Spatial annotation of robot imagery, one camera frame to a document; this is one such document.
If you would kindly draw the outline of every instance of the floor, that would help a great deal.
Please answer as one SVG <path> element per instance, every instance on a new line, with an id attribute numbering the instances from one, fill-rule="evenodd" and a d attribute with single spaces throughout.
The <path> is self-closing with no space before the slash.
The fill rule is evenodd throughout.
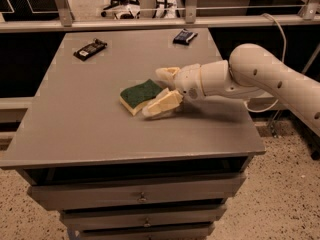
<path id="1" fill-rule="evenodd" d="M 77 20 L 101 20 L 108 0 L 69 2 Z M 312 150 L 292 121 L 277 124 L 280 138 L 271 136 L 265 122 L 255 123 L 267 153 L 252 160 L 247 180 L 227 201 L 207 240 L 320 240 L 320 161 L 311 159 Z M 17 173 L 0 170 L 0 189 L 1 239 L 68 239 L 58 213 L 28 197 L 28 184 Z"/>

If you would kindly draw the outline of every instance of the drawer handle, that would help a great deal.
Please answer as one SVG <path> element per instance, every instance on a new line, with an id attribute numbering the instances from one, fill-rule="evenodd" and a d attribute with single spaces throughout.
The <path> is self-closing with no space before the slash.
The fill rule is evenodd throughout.
<path id="1" fill-rule="evenodd" d="M 149 222 L 149 218 L 146 218 L 146 222 L 144 223 L 143 226 L 144 226 L 145 228 L 151 227 L 151 224 L 150 224 L 150 222 Z"/>
<path id="2" fill-rule="evenodd" d="M 138 198 L 138 203 L 143 204 L 146 203 L 148 201 L 148 199 L 144 196 L 144 192 L 141 192 L 140 194 L 140 198 Z"/>

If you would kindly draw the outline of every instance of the gray cabinet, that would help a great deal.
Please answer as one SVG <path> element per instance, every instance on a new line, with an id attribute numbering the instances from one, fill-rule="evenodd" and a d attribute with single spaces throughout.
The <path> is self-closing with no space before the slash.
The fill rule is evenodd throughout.
<path id="1" fill-rule="evenodd" d="M 206 237 L 252 157 L 265 152 L 240 100 L 186 103 L 163 120 L 132 117 L 120 104 L 120 90 L 155 79 L 159 67 L 221 60 L 207 29 L 193 29 L 198 36 L 183 47 L 170 42 L 180 31 L 66 34 L 0 158 L 81 239 Z M 108 47 L 75 58 L 93 38 Z"/>

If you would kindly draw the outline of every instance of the yellow sponge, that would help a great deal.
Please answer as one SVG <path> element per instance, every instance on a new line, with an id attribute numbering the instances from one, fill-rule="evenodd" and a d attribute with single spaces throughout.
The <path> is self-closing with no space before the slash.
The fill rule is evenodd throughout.
<path id="1" fill-rule="evenodd" d="M 136 115 L 148 102 L 154 99 L 162 88 L 158 86 L 151 79 L 127 89 L 120 93 L 120 102 L 130 111 L 134 116 Z"/>

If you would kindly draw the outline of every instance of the drawer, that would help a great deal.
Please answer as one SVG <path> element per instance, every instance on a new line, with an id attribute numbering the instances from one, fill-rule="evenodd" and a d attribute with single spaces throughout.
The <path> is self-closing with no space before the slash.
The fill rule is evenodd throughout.
<path id="1" fill-rule="evenodd" d="M 60 219 L 69 229 L 83 231 L 213 222 L 219 220 L 225 211 L 225 205 L 205 200 L 63 212 Z"/>
<path id="2" fill-rule="evenodd" d="M 80 232 L 81 240 L 166 240 L 207 237 L 213 231 L 212 223 L 184 224 L 154 228 L 99 230 Z"/>
<path id="3" fill-rule="evenodd" d="M 104 182 L 107 180 L 238 173 L 247 161 L 248 157 L 215 157 L 178 161 L 26 169 L 24 172 L 32 179 L 32 185 L 48 186 L 98 181 Z"/>
<path id="4" fill-rule="evenodd" d="M 32 186 L 28 194 L 47 210 L 72 210 L 227 198 L 235 195 L 244 180 L 244 174 L 196 175 Z"/>

